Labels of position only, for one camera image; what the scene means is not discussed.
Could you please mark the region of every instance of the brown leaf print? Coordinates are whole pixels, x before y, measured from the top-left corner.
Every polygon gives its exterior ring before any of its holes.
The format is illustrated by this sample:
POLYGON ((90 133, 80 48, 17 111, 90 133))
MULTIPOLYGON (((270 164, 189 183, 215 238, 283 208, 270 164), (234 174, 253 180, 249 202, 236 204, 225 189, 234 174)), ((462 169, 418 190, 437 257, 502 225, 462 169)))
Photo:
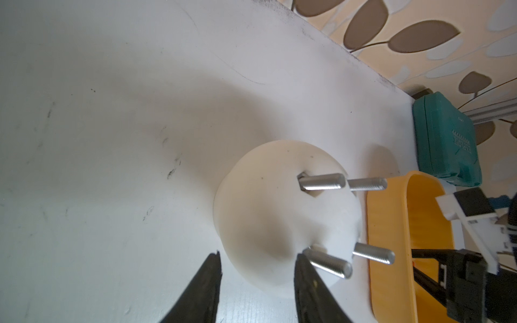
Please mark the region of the brown leaf print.
POLYGON ((493 121, 483 122, 482 124, 474 125, 476 133, 476 145, 487 141, 495 132, 495 124, 493 121))
POLYGON ((356 50, 372 40, 388 20, 388 8, 383 0, 368 0, 355 14, 346 29, 343 44, 356 50))
POLYGON ((416 53, 441 45, 459 33, 448 22, 425 20, 399 31, 388 40, 388 47, 397 53, 416 53))
POLYGON ((510 126, 510 133, 517 139, 517 121, 514 121, 510 126))
POLYGON ((463 94, 477 93, 492 84, 492 79, 478 72, 470 72, 460 82, 458 90, 463 94))
POLYGON ((296 12, 304 17, 322 14, 345 0, 293 0, 296 12))

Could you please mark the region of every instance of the scratch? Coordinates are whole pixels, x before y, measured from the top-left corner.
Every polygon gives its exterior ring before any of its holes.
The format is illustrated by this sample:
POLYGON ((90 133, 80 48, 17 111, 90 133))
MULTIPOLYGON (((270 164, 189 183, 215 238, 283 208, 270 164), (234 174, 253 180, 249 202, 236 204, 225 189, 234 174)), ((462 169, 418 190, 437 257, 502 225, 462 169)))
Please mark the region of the scratch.
POLYGON ((188 13, 185 9, 183 9, 183 7, 182 7, 178 2, 176 2, 176 1, 175 1, 175 3, 176 3, 176 4, 177 4, 177 6, 178 6, 178 7, 179 7, 179 8, 180 8, 180 9, 181 9, 181 10, 182 10, 182 11, 183 11, 183 12, 184 12, 188 17, 189 17, 190 21, 192 21, 192 23, 194 24, 195 30, 197 30, 197 33, 198 33, 198 34, 201 34, 201 33, 199 32, 199 28, 198 28, 198 27, 197 27, 197 25, 195 24, 194 19, 189 15, 189 13, 188 13))
MULTIPOLYGON (((194 27, 195 27, 195 30, 197 31, 197 33, 201 36, 201 33, 199 32, 199 28, 197 27, 194 19, 191 17, 191 15, 189 15, 189 13, 183 9, 183 7, 178 3, 178 2, 175 2, 177 4, 177 6, 189 17, 190 21, 192 21, 192 23, 194 24, 194 27)), ((226 66, 228 66, 229 68, 231 68, 235 73, 239 74, 240 76, 242 76, 243 78, 245 78, 246 80, 250 81, 250 82, 253 82, 253 83, 256 83, 256 84, 260 84, 260 85, 267 85, 266 83, 260 83, 260 82, 256 82, 254 80, 250 80, 249 78, 247 78, 246 76, 242 75, 241 73, 239 73, 239 71, 237 71, 235 68, 233 68, 230 64, 228 64, 227 62, 225 62, 221 57, 219 57, 216 53, 214 53, 206 44, 205 42, 203 41, 203 44, 208 48, 209 52, 211 52, 215 57, 217 57, 221 62, 223 62, 223 64, 225 64, 226 66)))
POLYGON ((27 319, 29 317, 29 311, 31 310, 31 301, 27 303, 27 309, 25 310, 25 316, 24 318, 27 319))
POLYGON ((223 64, 225 64, 226 66, 228 66, 229 68, 231 68, 235 73, 239 74, 240 76, 242 76, 243 78, 245 78, 246 80, 250 81, 250 82, 253 82, 253 83, 256 83, 256 84, 260 84, 260 85, 267 85, 266 83, 260 83, 260 82, 256 82, 254 80, 250 80, 249 78, 247 78, 246 76, 242 75, 241 73, 239 73, 239 71, 237 71, 235 68, 233 68, 233 66, 231 66, 230 64, 228 64, 227 62, 225 62, 221 57, 219 57, 216 53, 214 53, 212 50, 210 50, 210 52, 215 56, 217 57, 221 62, 223 62, 223 64))
POLYGON ((171 170, 171 171, 169 172, 169 174, 167 175, 167 179, 171 179, 171 176, 172 176, 172 174, 174 174, 174 172, 175 172, 175 171, 176 171, 176 168, 174 168, 173 170, 171 170))

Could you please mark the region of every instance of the black cable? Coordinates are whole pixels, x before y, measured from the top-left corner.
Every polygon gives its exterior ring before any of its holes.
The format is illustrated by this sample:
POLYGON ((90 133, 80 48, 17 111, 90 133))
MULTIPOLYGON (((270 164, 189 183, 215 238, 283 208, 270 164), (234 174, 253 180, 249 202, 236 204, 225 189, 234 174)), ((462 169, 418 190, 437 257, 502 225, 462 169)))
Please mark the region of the black cable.
POLYGON ((513 246, 513 257, 517 263, 517 193, 512 198, 508 208, 508 235, 513 246))
POLYGON ((461 107, 459 107, 459 108, 458 108, 458 110, 459 110, 459 109, 461 109, 461 108, 463 108, 463 106, 464 106, 464 105, 466 105, 467 103, 471 102, 472 100, 479 98, 479 97, 480 97, 480 96, 482 96, 483 94, 488 93, 488 92, 490 92, 490 91, 492 91, 492 90, 494 90, 494 89, 497 89, 497 88, 498 88, 498 87, 500 87, 501 85, 505 85, 506 83, 510 83, 510 82, 512 82, 512 81, 515 81, 515 80, 517 80, 517 78, 515 78, 515 79, 511 79, 511 80, 506 81, 506 82, 504 82, 504 83, 501 83, 501 84, 499 84, 499 85, 497 85, 497 86, 494 86, 494 87, 493 87, 493 88, 491 88, 490 90, 486 90, 485 92, 481 93, 480 95, 478 95, 478 96, 476 96, 476 97, 473 97, 472 99, 470 99, 470 100, 468 100, 467 102, 463 103, 463 104, 461 105, 461 107))

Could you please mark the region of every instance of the white bracket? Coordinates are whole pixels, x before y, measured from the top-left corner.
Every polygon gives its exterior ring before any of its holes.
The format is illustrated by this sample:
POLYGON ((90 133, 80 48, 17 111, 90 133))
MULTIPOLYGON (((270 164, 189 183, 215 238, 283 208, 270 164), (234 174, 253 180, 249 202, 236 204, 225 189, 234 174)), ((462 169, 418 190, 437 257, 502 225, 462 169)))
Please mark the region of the white bracket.
POLYGON ((445 218, 449 221, 459 219, 463 227, 467 230, 468 234, 472 237, 472 240, 479 248, 481 255, 485 259, 487 263, 487 271, 494 275, 497 275, 499 271, 499 258, 497 257, 497 251, 491 250, 481 239, 477 231, 471 226, 470 221, 487 219, 492 217, 497 217, 496 213, 487 213, 481 214, 478 216, 467 217, 463 212, 458 200, 454 194, 448 194, 439 196, 436 198, 438 205, 440 206, 440 210, 444 214, 445 218))

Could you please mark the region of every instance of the black marks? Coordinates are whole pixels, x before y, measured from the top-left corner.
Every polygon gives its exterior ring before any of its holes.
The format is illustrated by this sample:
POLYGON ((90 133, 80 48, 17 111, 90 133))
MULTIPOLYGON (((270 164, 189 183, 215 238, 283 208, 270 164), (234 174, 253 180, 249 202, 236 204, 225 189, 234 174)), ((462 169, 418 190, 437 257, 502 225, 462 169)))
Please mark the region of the black marks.
POLYGON ((290 14, 293 14, 291 10, 284 7, 283 5, 279 4, 276 0, 253 0, 253 2, 262 5, 268 9, 271 9, 272 11, 282 14, 283 16, 287 16, 288 18, 292 18, 293 16, 290 16, 290 14))
POLYGON ((309 39, 314 40, 314 38, 312 38, 312 36, 311 36, 311 35, 309 35, 309 34, 307 33, 307 31, 306 31, 304 28, 302 28, 302 29, 301 29, 301 33, 302 33, 305 37, 307 37, 307 38, 309 38, 309 39))
POLYGON ((176 172, 176 169, 181 165, 181 154, 174 159, 174 168, 167 174, 167 179, 171 179, 172 175, 176 172))
POLYGON ((173 168, 168 174, 167 174, 167 179, 171 179, 172 175, 174 174, 174 172, 176 171, 176 168, 173 168))
POLYGON ((143 219, 142 221, 145 221, 145 218, 146 218, 146 217, 148 217, 148 216, 153 212, 153 210, 154 210, 154 209, 155 209, 155 206, 154 206, 154 205, 153 205, 153 206, 151 206, 151 207, 147 210, 147 212, 146 212, 146 214, 145 214, 145 216, 144 216, 144 219, 143 219))
POLYGON ((31 310, 31 301, 29 301, 29 303, 27 303, 27 309, 25 310, 25 315, 23 316, 26 320, 29 317, 29 311, 30 310, 31 310))
POLYGON ((47 119, 50 118, 50 115, 52 114, 52 108, 49 109, 49 112, 47 113, 47 119))
POLYGON ((388 88, 388 89, 391 89, 391 90, 395 90, 396 89, 396 86, 391 83, 387 78, 379 75, 379 83, 381 85, 383 85, 385 88, 388 88))

